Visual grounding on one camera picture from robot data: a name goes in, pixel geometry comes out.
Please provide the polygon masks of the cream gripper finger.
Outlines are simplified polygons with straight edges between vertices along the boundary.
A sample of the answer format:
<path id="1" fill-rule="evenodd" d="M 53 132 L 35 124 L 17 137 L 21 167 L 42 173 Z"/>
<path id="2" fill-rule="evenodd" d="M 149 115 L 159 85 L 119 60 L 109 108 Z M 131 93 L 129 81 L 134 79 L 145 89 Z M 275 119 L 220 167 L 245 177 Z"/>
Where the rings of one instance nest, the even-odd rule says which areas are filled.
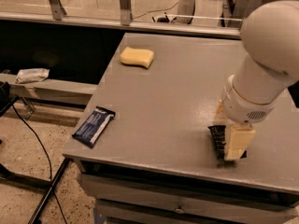
<path id="1" fill-rule="evenodd" d="M 251 144 L 255 129 L 251 125 L 231 124 L 225 128 L 224 159 L 226 161 L 236 161 L 246 151 Z"/>
<path id="2" fill-rule="evenodd" d="M 216 113 L 214 117 L 215 125 L 225 125 L 227 123 L 227 116 L 224 113 L 222 101 L 218 101 L 218 105 L 216 108 Z"/>

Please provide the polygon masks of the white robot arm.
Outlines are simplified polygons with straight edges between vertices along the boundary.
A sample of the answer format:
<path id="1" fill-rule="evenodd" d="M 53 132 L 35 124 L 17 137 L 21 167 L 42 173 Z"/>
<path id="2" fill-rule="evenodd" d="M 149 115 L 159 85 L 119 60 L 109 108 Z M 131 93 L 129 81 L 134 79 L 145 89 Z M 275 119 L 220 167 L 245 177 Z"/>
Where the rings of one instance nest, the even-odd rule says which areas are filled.
<path id="1" fill-rule="evenodd" d="M 258 7 L 243 20 L 240 34 L 247 55 L 227 79 L 213 120 L 223 128 L 216 144 L 225 161 L 241 159 L 254 138 L 253 125 L 299 79 L 299 1 Z"/>

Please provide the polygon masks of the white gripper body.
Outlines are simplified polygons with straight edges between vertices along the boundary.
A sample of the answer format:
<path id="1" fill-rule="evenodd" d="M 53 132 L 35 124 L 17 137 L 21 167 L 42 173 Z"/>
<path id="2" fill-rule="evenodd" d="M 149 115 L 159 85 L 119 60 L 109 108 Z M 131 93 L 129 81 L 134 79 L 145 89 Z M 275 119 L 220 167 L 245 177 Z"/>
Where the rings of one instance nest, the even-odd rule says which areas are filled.
<path id="1" fill-rule="evenodd" d="M 262 122 L 274 109 L 275 103 L 259 105 L 242 98 L 233 85 L 234 77 L 229 76 L 221 92 L 221 103 L 226 117 L 237 123 Z"/>

